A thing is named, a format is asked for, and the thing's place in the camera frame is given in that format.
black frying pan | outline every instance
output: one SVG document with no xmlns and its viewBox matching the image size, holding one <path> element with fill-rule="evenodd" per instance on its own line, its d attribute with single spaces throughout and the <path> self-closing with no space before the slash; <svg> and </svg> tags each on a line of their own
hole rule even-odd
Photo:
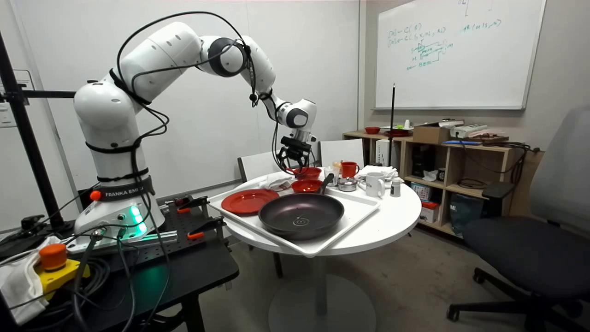
<svg viewBox="0 0 590 332">
<path fill-rule="evenodd" d="M 343 202 L 330 195 L 291 193 L 264 204 L 258 217 L 262 226 L 273 234 L 288 239 L 312 239 L 330 234 L 343 213 Z"/>
</svg>

floor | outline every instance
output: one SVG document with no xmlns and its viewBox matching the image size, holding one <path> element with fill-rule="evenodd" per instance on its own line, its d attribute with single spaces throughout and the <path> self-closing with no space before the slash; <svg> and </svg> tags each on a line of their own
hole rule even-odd
<svg viewBox="0 0 590 332">
<path fill-rule="evenodd" d="M 284 278 L 277 278 L 273 254 L 230 241 L 240 265 L 234 282 L 201 295 L 206 332 L 265 332 L 273 295 L 288 282 L 312 272 L 310 260 L 282 256 Z M 461 313 L 446 319 L 450 302 L 503 300 L 494 287 L 472 282 L 472 269 L 485 265 L 455 241 L 415 228 L 374 250 L 323 258 L 330 274 L 358 284 L 372 300 L 378 332 L 518 332 L 522 315 Z M 590 308 L 581 320 L 590 326 Z"/>
</svg>

red plate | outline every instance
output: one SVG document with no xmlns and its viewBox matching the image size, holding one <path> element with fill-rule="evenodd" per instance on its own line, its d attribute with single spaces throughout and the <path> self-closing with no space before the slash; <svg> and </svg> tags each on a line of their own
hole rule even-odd
<svg viewBox="0 0 590 332">
<path fill-rule="evenodd" d="M 265 202 L 273 199 L 278 199 L 275 189 L 243 189 L 227 195 L 221 201 L 221 208 L 238 215 L 254 215 Z"/>
</svg>

round white table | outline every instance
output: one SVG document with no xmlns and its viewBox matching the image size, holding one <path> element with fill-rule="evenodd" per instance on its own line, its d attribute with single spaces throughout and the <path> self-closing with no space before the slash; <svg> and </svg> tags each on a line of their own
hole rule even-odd
<svg viewBox="0 0 590 332">
<path fill-rule="evenodd" d="M 365 195 L 359 188 L 347 193 Z M 378 212 L 321 250 L 319 256 L 352 254 L 387 245 L 406 236 L 417 225 L 420 206 L 418 195 L 402 184 L 400 197 L 393 197 L 387 191 L 380 201 Z M 225 223 L 238 239 L 249 245 L 282 254 L 297 254 L 230 217 Z M 273 332 L 376 330 L 376 313 L 369 295 L 343 276 L 324 274 L 323 265 L 317 258 L 313 260 L 313 276 L 289 280 L 275 295 L 269 309 L 269 328 Z"/>
</svg>

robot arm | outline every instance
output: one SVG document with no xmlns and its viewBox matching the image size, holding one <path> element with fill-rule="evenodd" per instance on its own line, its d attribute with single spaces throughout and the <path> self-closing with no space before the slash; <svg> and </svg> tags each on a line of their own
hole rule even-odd
<svg viewBox="0 0 590 332">
<path fill-rule="evenodd" d="M 253 105 L 260 99 L 273 121 L 291 129 L 291 138 L 282 138 L 278 158 L 308 164 L 317 108 L 306 99 L 289 103 L 275 97 L 275 70 L 260 46 L 247 36 L 199 36 L 186 23 L 173 22 L 131 49 L 109 75 L 81 86 L 74 97 L 101 188 L 101 197 L 77 217 L 77 234 L 109 221 L 136 225 L 142 215 L 151 217 L 149 223 L 142 221 L 138 236 L 164 221 L 138 145 L 136 112 L 192 66 L 223 77 L 241 73 L 253 86 Z"/>
</svg>

